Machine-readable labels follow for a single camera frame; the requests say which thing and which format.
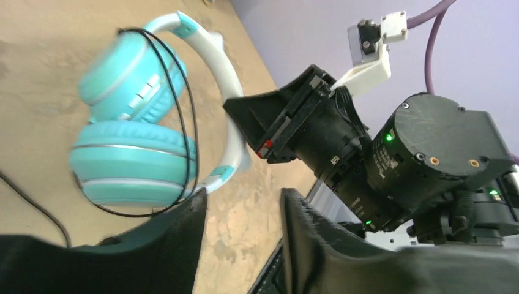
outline headphone headband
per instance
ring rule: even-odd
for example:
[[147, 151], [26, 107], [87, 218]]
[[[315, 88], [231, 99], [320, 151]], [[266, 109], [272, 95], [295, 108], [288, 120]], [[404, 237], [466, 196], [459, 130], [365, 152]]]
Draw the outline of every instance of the headphone headband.
[[[213, 37], [200, 24], [182, 12], [163, 15], [149, 22], [144, 29], [151, 33], [169, 31], [188, 43], [211, 71], [222, 95], [222, 102], [229, 98], [242, 97], [243, 89], [225, 52], [214, 42]], [[234, 121], [225, 114], [227, 120], [226, 146], [218, 165], [195, 190], [205, 188], [211, 193], [222, 187], [237, 170], [250, 167], [250, 156], [245, 138]]]

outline turquoise headphones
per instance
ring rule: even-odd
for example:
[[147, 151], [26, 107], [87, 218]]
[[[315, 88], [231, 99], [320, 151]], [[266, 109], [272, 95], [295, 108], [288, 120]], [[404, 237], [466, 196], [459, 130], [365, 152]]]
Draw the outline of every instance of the turquoise headphones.
[[[170, 31], [187, 42], [210, 68], [223, 101], [243, 96], [222, 45], [191, 18], [181, 12], [164, 15], [144, 29]], [[166, 72], [151, 47], [141, 34], [124, 32], [79, 83], [81, 100], [89, 105], [91, 116], [72, 146], [69, 165], [93, 204], [170, 206], [194, 190], [212, 192], [250, 166], [245, 140], [227, 117], [222, 159], [200, 185], [185, 187], [197, 174], [195, 141], [189, 138], [186, 145], [183, 133], [157, 123], [175, 106], [166, 75], [178, 97], [185, 88], [186, 68], [158, 45]]]

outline brass screw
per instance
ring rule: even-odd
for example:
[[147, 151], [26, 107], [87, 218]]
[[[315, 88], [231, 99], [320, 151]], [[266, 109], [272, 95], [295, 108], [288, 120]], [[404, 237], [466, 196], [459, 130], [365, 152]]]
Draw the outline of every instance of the brass screw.
[[479, 167], [479, 162], [475, 159], [471, 159], [469, 160], [469, 163], [473, 166], [473, 167]]

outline headphone ear cup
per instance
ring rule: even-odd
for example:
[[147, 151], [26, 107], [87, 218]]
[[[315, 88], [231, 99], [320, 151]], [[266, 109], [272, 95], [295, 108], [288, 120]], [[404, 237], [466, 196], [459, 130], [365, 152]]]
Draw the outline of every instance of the headphone ear cup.
[[[182, 71], [168, 51], [153, 42], [164, 60], [177, 97], [185, 88]], [[90, 106], [90, 122], [144, 121], [156, 124], [175, 105], [162, 63], [147, 40], [125, 32], [91, 64], [78, 91]]]
[[104, 121], [81, 131], [69, 165], [95, 204], [164, 207], [181, 196], [188, 164], [188, 180], [195, 177], [195, 148], [191, 138], [186, 148], [184, 136], [166, 127]]

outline lavender wall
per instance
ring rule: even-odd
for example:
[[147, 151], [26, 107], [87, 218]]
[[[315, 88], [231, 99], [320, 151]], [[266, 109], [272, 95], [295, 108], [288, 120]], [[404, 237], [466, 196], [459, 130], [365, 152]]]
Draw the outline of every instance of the lavender wall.
[[[346, 29], [361, 18], [406, 10], [417, 15], [438, 0], [231, 0], [278, 86], [315, 63], [340, 77], [351, 67]], [[460, 0], [447, 12], [433, 57], [437, 94], [489, 111], [511, 151], [519, 153], [518, 1]], [[425, 89], [424, 51], [432, 21], [391, 46], [392, 78], [358, 97], [374, 131], [406, 97]]]

